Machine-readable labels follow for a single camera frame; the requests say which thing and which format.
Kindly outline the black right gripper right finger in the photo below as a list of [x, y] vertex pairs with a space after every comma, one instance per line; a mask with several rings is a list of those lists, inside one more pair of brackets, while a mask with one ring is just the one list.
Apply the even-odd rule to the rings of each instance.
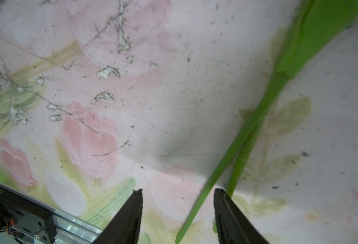
[[228, 194], [220, 188], [213, 196], [215, 224], [220, 244], [268, 244]]

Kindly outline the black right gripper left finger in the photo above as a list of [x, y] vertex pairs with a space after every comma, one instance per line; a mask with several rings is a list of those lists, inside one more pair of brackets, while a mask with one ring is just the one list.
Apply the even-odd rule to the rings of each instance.
[[137, 244], [143, 210], [142, 190], [134, 190], [93, 244]]

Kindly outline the orange rose stem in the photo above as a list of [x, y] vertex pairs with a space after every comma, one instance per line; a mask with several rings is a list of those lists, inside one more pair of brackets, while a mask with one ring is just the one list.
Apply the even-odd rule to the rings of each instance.
[[241, 147], [238, 156], [235, 161], [234, 168], [232, 170], [231, 176], [229, 178], [228, 184], [225, 187], [226, 193], [229, 197], [232, 197], [237, 184], [240, 180], [240, 177], [244, 171], [244, 167], [246, 166], [248, 159], [250, 157], [250, 154], [255, 146], [255, 143], [257, 142], [258, 136], [263, 128], [265, 119], [262, 118], [259, 120], [257, 125], [254, 127], [252, 132], [249, 134], [247, 139], [245, 140], [243, 146]]

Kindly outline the orange tulip flower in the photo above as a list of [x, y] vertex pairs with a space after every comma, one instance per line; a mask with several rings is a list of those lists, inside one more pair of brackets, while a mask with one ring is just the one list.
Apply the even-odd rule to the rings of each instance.
[[175, 242], [180, 243], [210, 192], [225, 190], [238, 153], [260, 119], [266, 118], [272, 104], [288, 82], [340, 32], [358, 18], [358, 1], [302, 1], [276, 56], [262, 99], [225, 152], [200, 192]]

